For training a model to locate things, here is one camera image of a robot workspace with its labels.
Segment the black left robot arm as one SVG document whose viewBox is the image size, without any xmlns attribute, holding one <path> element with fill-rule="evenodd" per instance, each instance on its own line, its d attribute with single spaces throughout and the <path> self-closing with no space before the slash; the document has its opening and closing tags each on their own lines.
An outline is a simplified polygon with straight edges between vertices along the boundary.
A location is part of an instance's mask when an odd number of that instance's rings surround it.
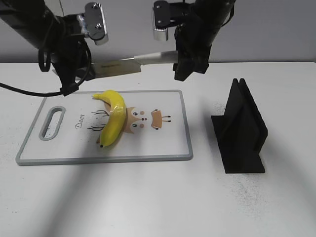
<svg viewBox="0 0 316 237">
<path fill-rule="evenodd" d="M 42 0 L 2 0 L 0 18 L 38 51 L 38 65 L 53 67 L 61 81 L 58 92 L 38 93 L 0 86 L 36 97 L 67 96 L 79 89 L 91 68 L 91 52 L 76 15 L 56 16 Z"/>
</svg>

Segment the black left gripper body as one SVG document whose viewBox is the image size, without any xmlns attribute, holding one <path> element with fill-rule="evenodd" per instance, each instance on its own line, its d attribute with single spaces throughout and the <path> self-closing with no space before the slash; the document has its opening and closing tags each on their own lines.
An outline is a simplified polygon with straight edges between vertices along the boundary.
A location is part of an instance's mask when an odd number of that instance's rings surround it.
<svg viewBox="0 0 316 237">
<path fill-rule="evenodd" d="M 51 43 L 51 60 L 54 72 L 61 81 L 91 79 L 92 59 L 85 41 L 88 30 L 83 14 L 54 16 Z"/>
</svg>

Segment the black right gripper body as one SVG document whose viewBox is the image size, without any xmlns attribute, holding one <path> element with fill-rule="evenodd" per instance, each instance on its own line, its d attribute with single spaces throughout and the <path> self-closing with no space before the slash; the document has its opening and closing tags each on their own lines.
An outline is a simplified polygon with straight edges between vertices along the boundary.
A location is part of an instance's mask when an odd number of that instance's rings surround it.
<svg viewBox="0 0 316 237">
<path fill-rule="evenodd" d="M 204 22 L 195 14 L 183 16 L 183 22 L 176 27 L 175 40 L 178 54 L 178 64 L 190 62 L 197 65 L 207 65 L 211 46 L 203 37 L 206 33 Z"/>
</svg>

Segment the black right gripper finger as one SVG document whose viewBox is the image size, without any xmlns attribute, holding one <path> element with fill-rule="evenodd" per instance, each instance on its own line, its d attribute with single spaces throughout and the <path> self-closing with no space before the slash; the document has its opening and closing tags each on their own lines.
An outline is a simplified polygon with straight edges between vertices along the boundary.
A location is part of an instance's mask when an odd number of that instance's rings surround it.
<svg viewBox="0 0 316 237">
<path fill-rule="evenodd" d="M 173 64 L 174 79 L 186 80 L 195 69 L 194 60 L 191 57 L 178 55 L 177 63 Z"/>
<path fill-rule="evenodd" d="M 199 74 L 205 74 L 209 67 L 208 59 L 199 59 L 194 61 L 194 72 Z"/>
</svg>

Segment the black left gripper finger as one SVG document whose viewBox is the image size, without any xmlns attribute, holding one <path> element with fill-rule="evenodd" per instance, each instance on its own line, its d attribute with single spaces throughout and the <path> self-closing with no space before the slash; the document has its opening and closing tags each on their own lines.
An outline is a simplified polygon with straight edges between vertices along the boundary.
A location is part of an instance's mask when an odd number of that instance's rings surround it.
<svg viewBox="0 0 316 237">
<path fill-rule="evenodd" d="M 60 75 L 61 88 L 63 96 L 70 95 L 79 89 L 79 85 L 75 81 L 76 75 L 70 72 L 62 72 Z"/>
</svg>

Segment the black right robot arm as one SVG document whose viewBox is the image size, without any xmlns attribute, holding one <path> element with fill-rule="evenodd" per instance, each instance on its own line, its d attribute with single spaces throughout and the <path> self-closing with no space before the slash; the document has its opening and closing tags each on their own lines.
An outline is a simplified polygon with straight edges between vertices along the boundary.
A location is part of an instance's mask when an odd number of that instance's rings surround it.
<svg viewBox="0 0 316 237">
<path fill-rule="evenodd" d="M 234 15 L 234 0 L 197 0 L 175 30 L 177 62 L 174 79 L 185 81 L 193 72 L 205 74 L 213 41 Z"/>
</svg>

